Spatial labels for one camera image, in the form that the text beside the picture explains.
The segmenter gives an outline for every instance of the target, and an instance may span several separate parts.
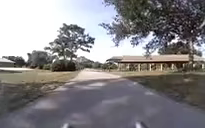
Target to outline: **distant building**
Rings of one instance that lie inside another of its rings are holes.
[[[0,58],[0,67],[14,67],[15,62],[5,59],[5,58]]]
[[[189,62],[189,57],[188,55],[114,56],[107,61],[117,63],[119,71],[163,71],[184,68]],[[204,61],[204,58],[194,55],[194,66],[204,69]]]

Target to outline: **lawn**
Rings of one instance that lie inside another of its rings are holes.
[[[113,72],[163,93],[178,101],[205,110],[205,72]]]
[[[18,109],[74,78],[78,72],[0,71],[0,115]]]

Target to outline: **sky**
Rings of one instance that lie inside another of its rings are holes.
[[[22,56],[43,50],[53,41],[57,30],[66,24],[77,24],[95,37],[90,53],[78,51],[94,61],[104,62],[112,56],[143,55],[142,46],[132,47],[128,40],[119,47],[98,26],[110,23],[115,11],[102,0],[0,0],[0,57]]]

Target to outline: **asphalt road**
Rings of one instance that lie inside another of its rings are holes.
[[[54,93],[0,118],[0,128],[205,128],[205,113],[115,75],[83,71]]]

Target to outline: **porch column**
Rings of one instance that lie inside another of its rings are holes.
[[[141,71],[141,64],[138,64],[138,71]]]
[[[121,64],[118,63],[118,71],[121,71]]]
[[[205,64],[202,64],[202,69],[205,69]]]
[[[160,64],[160,70],[163,71],[163,63]]]
[[[129,68],[130,68],[130,64],[127,64],[127,70],[129,70]]]
[[[174,64],[173,63],[171,64],[171,70],[174,70]]]
[[[149,63],[149,71],[152,71],[152,64]]]

